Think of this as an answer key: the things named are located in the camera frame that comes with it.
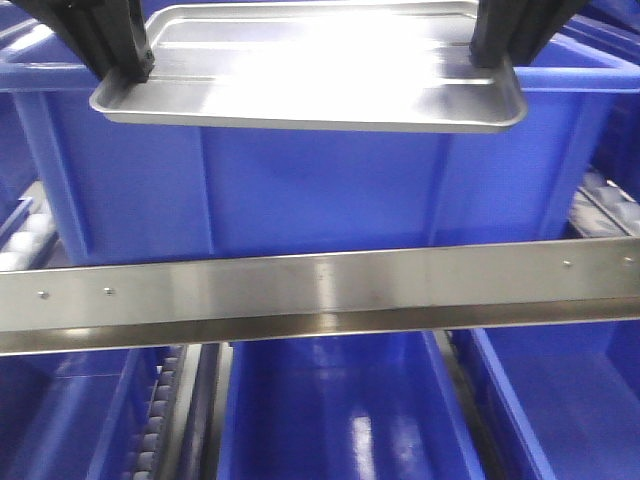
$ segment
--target white roller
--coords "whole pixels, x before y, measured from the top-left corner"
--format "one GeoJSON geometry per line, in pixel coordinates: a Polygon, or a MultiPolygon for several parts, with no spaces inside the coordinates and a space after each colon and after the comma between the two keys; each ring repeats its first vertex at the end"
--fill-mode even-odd
{"type": "Polygon", "coordinates": [[[138,455],[138,469],[139,470],[151,470],[153,466],[153,457],[155,456],[155,452],[142,452],[138,455]]]}
{"type": "Polygon", "coordinates": [[[142,449],[147,452],[154,451],[158,446],[158,437],[157,433],[147,433],[142,437],[142,449]]]}
{"type": "Polygon", "coordinates": [[[640,236],[640,220],[634,220],[632,222],[629,222],[627,224],[627,227],[629,228],[629,230],[631,230],[631,233],[633,233],[636,236],[640,236]]]}
{"type": "Polygon", "coordinates": [[[171,385],[173,382],[173,372],[171,370],[164,371],[160,374],[158,385],[171,385]]]}
{"type": "Polygon", "coordinates": [[[582,179],[582,185],[590,192],[598,187],[604,187],[606,183],[604,177],[598,172],[587,172],[582,179]]]}
{"type": "Polygon", "coordinates": [[[167,405],[169,402],[166,400],[155,400],[151,404],[151,415],[153,416],[162,416],[165,414],[167,410],[167,405]]]}
{"type": "Polygon", "coordinates": [[[169,385],[160,385],[158,388],[156,388],[156,400],[169,400],[170,395],[171,387],[169,385]]]}
{"type": "Polygon", "coordinates": [[[147,432],[160,433],[162,430],[162,424],[164,423],[164,417],[151,417],[147,423],[147,432]]]}
{"type": "Polygon", "coordinates": [[[623,201],[622,193],[617,187],[598,187],[593,190],[593,195],[607,207],[623,201]]]}
{"type": "Polygon", "coordinates": [[[164,359],[162,368],[164,370],[175,370],[178,365],[178,359],[176,357],[168,357],[164,359]]]}
{"type": "Polygon", "coordinates": [[[21,252],[0,253],[0,272],[24,270],[29,263],[29,256],[21,252]]]}
{"type": "Polygon", "coordinates": [[[34,232],[16,232],[7,243],[7,251],[35,255],[42,247],[43,236],[34,232]]]}
{"type": "Polygon", "coordinates": [[[51,235],[55,230],[53,217],[48,213],[34,213],[33,215],[29,215],[26,222],[24,222],[22,230],[42,236],[51,235]]]}
{"type": "Polygon", "coordinates": [[[640,205],[636,202],[618,202],[611,210],[625,224],[640,220],[640,205]]]}

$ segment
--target stainless steel tray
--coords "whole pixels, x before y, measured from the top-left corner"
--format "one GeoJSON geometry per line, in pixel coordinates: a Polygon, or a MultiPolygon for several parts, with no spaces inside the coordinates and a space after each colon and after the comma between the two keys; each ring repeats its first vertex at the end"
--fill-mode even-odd
{"type": "Polygon", "coordinates": [[[200,4],[153,15],[145,84],[91,97],[118,122],[494,132],[526,115],[507,59],[474,67],[475,1],[200,4]]]}

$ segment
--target metal rail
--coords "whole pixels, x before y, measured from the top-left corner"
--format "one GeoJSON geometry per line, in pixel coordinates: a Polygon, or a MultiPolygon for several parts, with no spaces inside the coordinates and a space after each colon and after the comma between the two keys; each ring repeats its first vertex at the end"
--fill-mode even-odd
{"type": "Polygon", "coordinates": [[[0,274],[0,352],[640,318],[640,239],[0,274]]]}

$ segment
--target stainless steel bar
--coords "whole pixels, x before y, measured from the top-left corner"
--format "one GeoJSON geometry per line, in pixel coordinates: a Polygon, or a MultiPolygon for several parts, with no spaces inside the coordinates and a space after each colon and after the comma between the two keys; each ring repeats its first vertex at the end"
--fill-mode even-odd
{"type": "Polygon", "coordinates": [[[0,274],[0,352],[640,317],[640,239],[0,274]]]}

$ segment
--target plastic crate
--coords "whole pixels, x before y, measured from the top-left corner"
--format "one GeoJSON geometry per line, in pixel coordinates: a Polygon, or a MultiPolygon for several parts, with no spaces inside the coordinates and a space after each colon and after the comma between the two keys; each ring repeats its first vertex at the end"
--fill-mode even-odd
{"type": "Polygon", "coordinates": [[[454,333],[508,480],[640,478],[640,323],[454,333]]]}
{"type": "MultiPolygon", "coordinates": [[[[13,4],[0,0],[0,51],[29,30],[30,17],[13,4]]],[[[0,93],[0,225],[18,207],[20,195],[36,179],[27,139],[11,95],[0,93]]]]}
{"type": "Polygon", "coordinates": [[[31,17],[8,0],[0,0],[0,45],[9,41],[20,24],[31,17]]]}
{"type": "Polygon", "coordinates": [[[235,346],[219,480],[484,478],[430,333],[235,346]]]}
{"type": "MultiPolygon", "coordinates": [[[[585,17],[575,17],[563,31],[589,46],[640,65],[640,34],[585,17]]],[[[616,100],[593,164],[606,177],[640,199],[640,94],[621,96],[616,100]]]]}
{"type": "Polygon", "coordinates": [[[0,478],[121,478],[147,421],[155,357],[148,349],[0,358],[0,478]]]}
{"type": "Polygon", "coordinates": [[[555,238],[614,92],[640,87],[557,36],[517,70],[530,111],[501,134],[123,125],[90,109],[74,61],[51,36],[0,66],[0,90],[78,264],[555,238]]]}
{"type": "Polygon", "coordinates": [[[640,33],[640,2],[637,0],[590,0],[580,13],[640,33]]]}

